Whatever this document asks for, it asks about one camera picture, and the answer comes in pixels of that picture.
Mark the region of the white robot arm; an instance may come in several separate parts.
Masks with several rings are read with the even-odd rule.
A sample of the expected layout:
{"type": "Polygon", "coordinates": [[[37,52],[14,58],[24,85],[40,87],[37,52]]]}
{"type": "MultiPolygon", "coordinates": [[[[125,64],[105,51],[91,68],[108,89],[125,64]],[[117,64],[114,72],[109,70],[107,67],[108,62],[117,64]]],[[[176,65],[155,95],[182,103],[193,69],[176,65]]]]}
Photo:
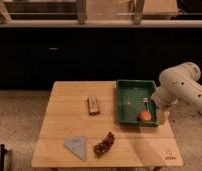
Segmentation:
{"type": "Polygon", "coordinates": [[[157,106],[156,125],[163,125],[169,117],[169,108],[181,99],[202,113],[202,85],[200,68],[193,62],[185,62],[167,68],[159,74],[160,86],[151,95],[157,106]]]}

